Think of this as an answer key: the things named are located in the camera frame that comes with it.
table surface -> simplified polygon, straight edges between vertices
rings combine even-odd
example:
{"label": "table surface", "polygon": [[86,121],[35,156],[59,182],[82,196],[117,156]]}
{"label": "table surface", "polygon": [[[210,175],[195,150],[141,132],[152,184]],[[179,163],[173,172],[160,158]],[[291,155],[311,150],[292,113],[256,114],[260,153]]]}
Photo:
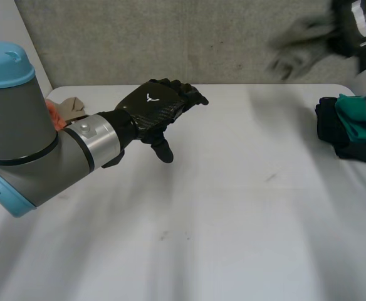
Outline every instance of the table surface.
{"label": "table surface", "polygon": [[[94,114],[136,86],[61,87]],[[338,85],[198,85],[175,161],[139,141],[21,219],[0,206],[0,301],[366,301],[366,164],[318,140]]]}

robotic hand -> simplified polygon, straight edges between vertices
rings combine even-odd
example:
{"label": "robotic hand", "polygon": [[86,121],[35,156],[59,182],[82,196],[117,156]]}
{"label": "robotic hand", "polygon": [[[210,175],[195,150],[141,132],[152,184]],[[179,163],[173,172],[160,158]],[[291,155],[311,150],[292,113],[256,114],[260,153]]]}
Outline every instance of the robotic hand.
{"label": "robotic hand", "polygon": [[57,132],[26,53],[0,42],[0,203],[20,217],[95,169],[118,164],[136,139],[170,163],[164,132],[199,104],[208,101],[189,84],[150,80],[115,110]]}
{"label": "robotic hand", "polygon": [[[134,139],[150,144],[160,160],[171,163],[174,157],[164,132],[182,113],[199,104],[207,105],[208,100],[188,83],[182,84],[178,80],[170,82],[168,79],[150,80],[123,99],[115,111],[99,115],[112,120],[120,119],[121,111],[126,112],[128,116],[124,114],[124,118],[130,118],[135,126]],[[103,167],[117,164],[123,155],[124,150]]]}

gray cylinder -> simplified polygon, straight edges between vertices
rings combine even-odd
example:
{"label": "gray cylinder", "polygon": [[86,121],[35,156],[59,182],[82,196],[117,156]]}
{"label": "gray cylinder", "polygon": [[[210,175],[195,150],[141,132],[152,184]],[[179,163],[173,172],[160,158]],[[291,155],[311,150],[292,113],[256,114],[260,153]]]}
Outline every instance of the gray cylinder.
{"label": "gray cylinder", "polygon": [[56,144],[56,130],[26,52],[0,42],[0,161],[39,157]]}
{"label": "gray cylinder", "polygon": [[63,130],[58,145],[46,156],[28,164],[0,166],[0,176],[36,207],[89,173],[81,147]]}
{"label": "gray cylinder", "polygon": [[0,89],[0,160],[35,154],[56,138],[56,130],[36,77]]}

